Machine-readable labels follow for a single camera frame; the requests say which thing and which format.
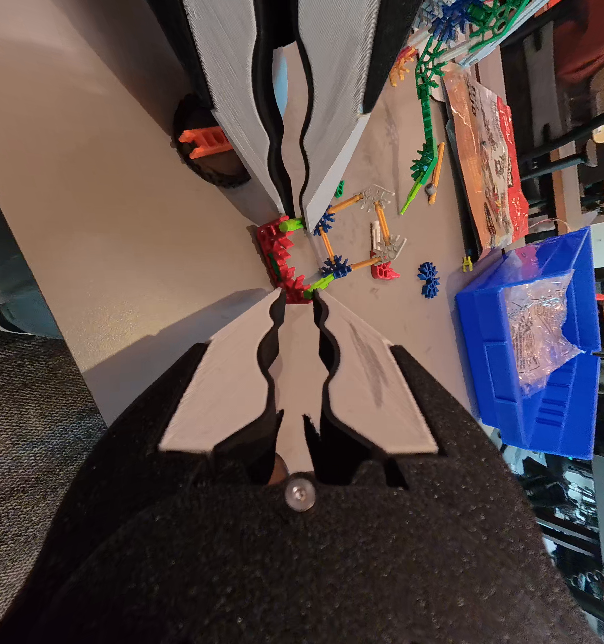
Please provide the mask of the black rubber tire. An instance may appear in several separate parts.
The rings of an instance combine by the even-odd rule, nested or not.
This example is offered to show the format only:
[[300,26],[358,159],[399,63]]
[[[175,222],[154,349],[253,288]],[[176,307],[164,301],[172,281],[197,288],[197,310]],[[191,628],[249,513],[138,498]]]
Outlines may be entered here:
[[172,145],[188,168],[199,177],[216,187],[233,189],[248,183],[251,176],[233,149],[197,160],[188,158],[192,147],[180,144],[178,137],[184,130],[219,125],[209,109],[204,108],[201,100],[189,93],[179,102],[172,124]]

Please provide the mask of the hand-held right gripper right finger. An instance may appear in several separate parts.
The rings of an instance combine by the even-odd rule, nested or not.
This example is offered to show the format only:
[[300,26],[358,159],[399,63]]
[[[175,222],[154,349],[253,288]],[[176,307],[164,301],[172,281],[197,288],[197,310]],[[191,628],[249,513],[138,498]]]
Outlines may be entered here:
[[438,445],[392,353],[392,343],[327,292],[316,292],[319,356],[328,371],[322,413],[374,453],[433,455]]

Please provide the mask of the blue plastic bin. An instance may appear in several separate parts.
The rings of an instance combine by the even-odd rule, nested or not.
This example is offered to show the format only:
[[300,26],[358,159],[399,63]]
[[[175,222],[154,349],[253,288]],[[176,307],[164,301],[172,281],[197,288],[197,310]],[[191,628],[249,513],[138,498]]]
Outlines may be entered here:
[[[571,276],[561,331],[580,353],[531,397],[521,390],[508,324],[508,288]],[[589,227],[509,251],[456,296],[482,422],[504,443],[590,460],[601,359]]]

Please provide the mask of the multicolour toy model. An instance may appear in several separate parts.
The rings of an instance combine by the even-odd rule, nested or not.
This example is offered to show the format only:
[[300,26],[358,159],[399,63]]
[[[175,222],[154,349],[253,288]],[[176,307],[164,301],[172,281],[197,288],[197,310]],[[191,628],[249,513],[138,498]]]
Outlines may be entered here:
[[490,54],[546,1],[424,1],[389,73],[395,87],[415,73],[419,97],[437,88],[451,64],[467,68]]

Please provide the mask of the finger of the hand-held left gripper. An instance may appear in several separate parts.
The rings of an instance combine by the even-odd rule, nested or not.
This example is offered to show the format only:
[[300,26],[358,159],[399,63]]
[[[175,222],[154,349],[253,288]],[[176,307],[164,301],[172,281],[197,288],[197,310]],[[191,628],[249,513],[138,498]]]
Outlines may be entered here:
[[299,148],[305,180],[293,198],[304,218],[320,218],[370,116],[364,95],[380,1],[282,1],[303,64],[308,98]]
[[292,217],[274,54],[292,42],[290,1],[183,1],[212,111],[252,178]]

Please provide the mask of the red connector white rod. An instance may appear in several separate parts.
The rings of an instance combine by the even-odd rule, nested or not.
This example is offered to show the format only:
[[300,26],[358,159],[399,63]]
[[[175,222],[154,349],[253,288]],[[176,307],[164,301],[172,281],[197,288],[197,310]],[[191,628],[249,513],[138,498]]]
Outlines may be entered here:
[[378,257],[378,261],[371,265],[371,275],[374,279],[393,281],[400,277],[400,274],[391,267],[391,262],[402,252],[406,239],[392,236],[390,241],[390,244],[385,244],[380,239],[373,240],[371,243],[370,258]]

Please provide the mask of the printed toy packet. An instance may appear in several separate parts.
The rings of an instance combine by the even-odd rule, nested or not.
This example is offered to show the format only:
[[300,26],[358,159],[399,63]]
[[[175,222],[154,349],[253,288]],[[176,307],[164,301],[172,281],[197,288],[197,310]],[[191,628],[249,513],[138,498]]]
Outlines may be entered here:
[[467,69],[450,64],[443,77],[457,155],[480,250],[479,259],[528,233],[510,107]]

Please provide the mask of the clear plastic bag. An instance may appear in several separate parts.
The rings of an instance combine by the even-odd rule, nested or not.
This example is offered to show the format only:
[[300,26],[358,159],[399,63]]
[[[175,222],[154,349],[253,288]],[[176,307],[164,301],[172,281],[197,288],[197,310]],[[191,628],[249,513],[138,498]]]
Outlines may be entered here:
[[547,386],[556,369],[583,353],[563,333],[573,270],[504,290],[507,318],[523,397]]

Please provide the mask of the orange rod grey end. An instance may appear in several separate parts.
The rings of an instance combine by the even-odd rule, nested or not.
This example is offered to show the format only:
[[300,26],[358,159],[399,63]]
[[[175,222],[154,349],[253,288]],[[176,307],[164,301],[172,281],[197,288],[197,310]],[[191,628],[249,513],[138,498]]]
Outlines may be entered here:
[[433,169],[431,179],[424,187],[424,191],[427,195],[427,203],[429,205],[434,205],[436,201],[444,154],[445,154],[445,142],[442,141],[438,144],[438,147],[437,147],[436,164]]

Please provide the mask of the orange ladder connector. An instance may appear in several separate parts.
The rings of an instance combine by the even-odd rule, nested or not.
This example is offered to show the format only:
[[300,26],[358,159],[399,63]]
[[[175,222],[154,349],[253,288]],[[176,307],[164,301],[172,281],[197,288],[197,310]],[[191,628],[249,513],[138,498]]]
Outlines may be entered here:
[[188,158],[192,160],[233,150],[232,143],[218,125],[184,130],[178,137],[178,142],[192,147],[188,153]]

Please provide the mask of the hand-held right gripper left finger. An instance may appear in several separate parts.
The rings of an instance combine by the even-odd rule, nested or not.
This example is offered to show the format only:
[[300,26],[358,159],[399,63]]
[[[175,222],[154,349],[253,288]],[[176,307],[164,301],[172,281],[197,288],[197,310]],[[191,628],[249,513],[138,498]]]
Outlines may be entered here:
[[210,454],[274,412],[269,372],[279,354],[286,295],[274,290],[214,334],[162,439],[160,450]]

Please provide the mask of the orange rod blue connector frame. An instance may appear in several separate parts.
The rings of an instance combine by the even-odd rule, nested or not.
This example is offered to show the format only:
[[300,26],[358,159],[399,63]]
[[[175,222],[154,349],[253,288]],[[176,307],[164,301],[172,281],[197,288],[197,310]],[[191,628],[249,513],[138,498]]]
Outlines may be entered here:
[[[368,212],[372,211],[376,216],[375,221],[373,221],[370,226],[371,243],[373,240],[382,239],[385,244],[390,244],[390,238],[398,235],[392,234],[389,229],[385,208],[387,205],[391,204],[390,197],[394,195],[395,193],[393,191],[378,184],[373,184],[369,188],[354,194],[348,199],[341,200],[336,204],[328,206],[312,230],[312,236],[316,236],[321,240],[326,256],[319,267],[319,279],[310,284],[306,284],[304,282],[306,285],[311,286],[311,288],[306,291],[306,295],[312,295],[313,297],[315,291],[326,289],[333,281],[346,278],[356,270],[365,268],[371,269],[371,265],[378,261],[378,257],[374,259],[369,257],[369,259],[361,262],[351,262],[348,258],[343,257],[334,251],[328,234],[336,221],[336,215],[338,213],[352,205],[360,204],[361,209],[366,209]],[[298,219],[304,224],[304,228],[299,230],[306,230],[306,225],[303,219],[294,219]]]

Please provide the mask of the red connector pair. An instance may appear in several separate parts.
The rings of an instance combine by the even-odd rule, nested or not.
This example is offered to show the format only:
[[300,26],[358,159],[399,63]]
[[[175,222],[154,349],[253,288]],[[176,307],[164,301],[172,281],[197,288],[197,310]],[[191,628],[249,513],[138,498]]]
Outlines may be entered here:
[[303,228],[300,220],[282,215],[256,231],[256,241],[270,281],[275,288],[282,289],[288,305],[308,304],[312,298],[312,295],[305,294],[311,288],[304,283],[305,276],[297,274],[295,266],[289,264],[290,249],[294,246],[290,237],[294,231]]

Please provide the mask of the person's leg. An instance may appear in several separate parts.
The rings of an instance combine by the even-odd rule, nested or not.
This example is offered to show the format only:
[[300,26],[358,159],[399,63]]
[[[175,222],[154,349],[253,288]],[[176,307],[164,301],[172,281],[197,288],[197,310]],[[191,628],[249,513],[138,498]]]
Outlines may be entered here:
[[1,209],[0,304],[8,320],[27,332],[27,335],[63,339]]

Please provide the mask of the blue snowflake connector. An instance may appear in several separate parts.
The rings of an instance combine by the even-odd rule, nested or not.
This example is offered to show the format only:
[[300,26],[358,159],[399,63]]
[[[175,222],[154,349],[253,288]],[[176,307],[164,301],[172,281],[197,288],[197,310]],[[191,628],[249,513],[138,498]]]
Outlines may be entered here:
[[438,270],[432,262],[420,264],[417,278],[422,282],[421,294],[424,298],[431,300],[438,295],[440,278]]

